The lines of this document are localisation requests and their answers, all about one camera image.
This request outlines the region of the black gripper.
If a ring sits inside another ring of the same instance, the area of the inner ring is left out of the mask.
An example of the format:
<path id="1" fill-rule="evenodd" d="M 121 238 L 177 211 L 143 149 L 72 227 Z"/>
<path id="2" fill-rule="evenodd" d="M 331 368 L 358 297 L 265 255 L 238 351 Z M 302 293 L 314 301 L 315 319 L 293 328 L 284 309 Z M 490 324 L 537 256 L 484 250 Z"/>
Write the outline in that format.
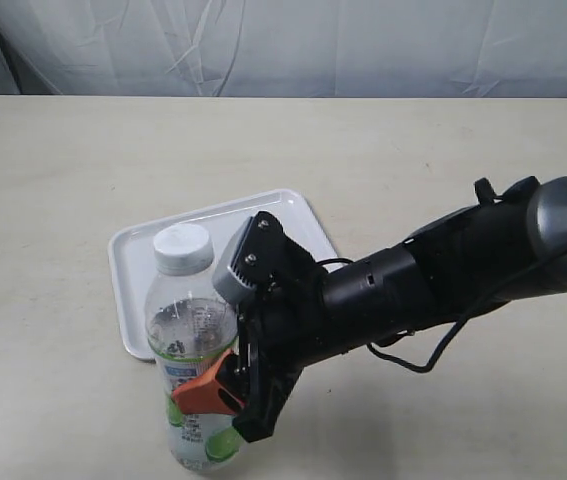
<path id="1" fill-rule="evenodd" d="M 231 389 L 238 356 L 228 348 L 204 373 L 173 390 L 180 412 L 237 414 L 233 427 L 244 440 L 271 437 L 304 368 L 333 355 L 333 319 L 323 300 L 332 263 L 279 261 L 268 280 L 237 305 L 242 410 L 238 391 Z"/>

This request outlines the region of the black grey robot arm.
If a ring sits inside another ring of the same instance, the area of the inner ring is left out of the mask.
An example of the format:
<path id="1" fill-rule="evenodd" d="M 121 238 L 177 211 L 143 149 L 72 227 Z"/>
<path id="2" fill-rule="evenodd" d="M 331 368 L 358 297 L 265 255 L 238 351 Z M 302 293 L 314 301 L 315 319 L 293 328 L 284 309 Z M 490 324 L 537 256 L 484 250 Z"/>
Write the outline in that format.
<path id="1" fill-rule="evenodd" d="M 567 292 L 567 176 L 524 178 L 357 261 L 318 261 L 261 211 L 227 245 L 213 276 L 237 316 L 238 348 L 172 393 L 185 414 L 226 414 L 246 441 L 273 434 L 302 371 L 366 347 L 379 358 L 419 331 L 448 332 L 430 372 L 467 322 L 508 303 Z"/>

